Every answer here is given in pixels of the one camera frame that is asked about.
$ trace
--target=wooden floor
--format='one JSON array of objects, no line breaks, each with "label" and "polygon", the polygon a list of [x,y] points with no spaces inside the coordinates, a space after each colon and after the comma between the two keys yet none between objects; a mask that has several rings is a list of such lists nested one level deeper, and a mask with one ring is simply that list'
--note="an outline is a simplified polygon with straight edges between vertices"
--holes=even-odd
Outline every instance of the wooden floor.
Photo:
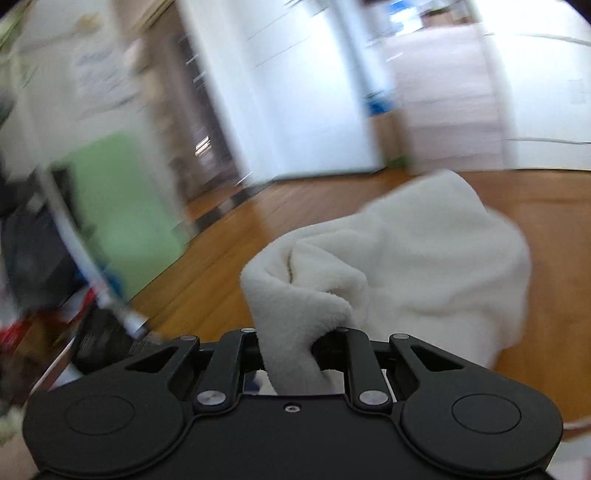
[{"label": "wooden floor", "polygon": [[[513,219],[533,260],[522,342],[497,370],[549,395],[565,420],[591,415],[591,174],[498,171],[462,175],[485,204]],[[185,255],[133,300],[165,337],[212,341],[250,326],[239,288],[242,267],[295,228],[349,215],[409,180],[402,171],[275,183],[190,244]]]},{"label": "wooden floor", "polygon": [[187,205],[187,215],[191,220],[197,220],[201,215],[209,212],[224,200],[242,190],[242,186],[226,186],[204,192]]}]

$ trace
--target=red object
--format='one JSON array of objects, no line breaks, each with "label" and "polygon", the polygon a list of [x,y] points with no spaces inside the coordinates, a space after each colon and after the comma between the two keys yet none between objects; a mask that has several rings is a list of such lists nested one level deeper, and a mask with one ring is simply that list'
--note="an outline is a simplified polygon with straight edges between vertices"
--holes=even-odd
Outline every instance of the red object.
[{"label": "red object", "polygon": [[7,329],[0,330],[0,348],[5,352],[14,353],[30,327],[30,320],[25,319],[14,322]]}]

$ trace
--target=white cabinet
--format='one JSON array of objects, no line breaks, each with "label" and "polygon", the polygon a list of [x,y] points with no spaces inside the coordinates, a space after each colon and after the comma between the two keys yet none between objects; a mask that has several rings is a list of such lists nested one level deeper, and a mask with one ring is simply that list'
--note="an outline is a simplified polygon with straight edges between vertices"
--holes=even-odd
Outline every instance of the white cabinet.
[{"label": "white cabinet", "polygon": [[363,93],[329,12],[307,0],[180,3],[245,174],[265,181],[381,168]]}]

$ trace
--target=doorway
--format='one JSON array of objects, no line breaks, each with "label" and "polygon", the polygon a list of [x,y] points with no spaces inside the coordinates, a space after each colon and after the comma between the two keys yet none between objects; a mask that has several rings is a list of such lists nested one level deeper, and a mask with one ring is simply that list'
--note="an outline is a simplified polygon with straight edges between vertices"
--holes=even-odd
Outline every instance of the doorway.
[{"label": "doorway", "polygon": [[155,115],[187,214],[198,220],[242,189],[236,163],[206,87],[207,72],[172,3],[145,30],[148,55],[160,82]]}]

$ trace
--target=metal screw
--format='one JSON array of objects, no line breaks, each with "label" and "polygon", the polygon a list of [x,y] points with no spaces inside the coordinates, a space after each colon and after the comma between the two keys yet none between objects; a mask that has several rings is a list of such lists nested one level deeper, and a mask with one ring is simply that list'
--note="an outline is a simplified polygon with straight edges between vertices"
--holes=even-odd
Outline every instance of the metal screw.
[{"label": "metal screw", "polygon": [[376,407],[385,404],[388,401],[388,396],[380,390],[366,390],[359,396],[359,399],[366,405]]},{"label": "metal screw", "polygon": [[201,405],[220,405],[226,401],[226,394],[219,390],[205,390],[197,395],[197,401]]},{"label": "metal screw", "polygon": [[286,405],[284,410],[287,413],[298,413],[301,410],[301,408],[298,405],[295,405],[292,403],[292,404]]}]

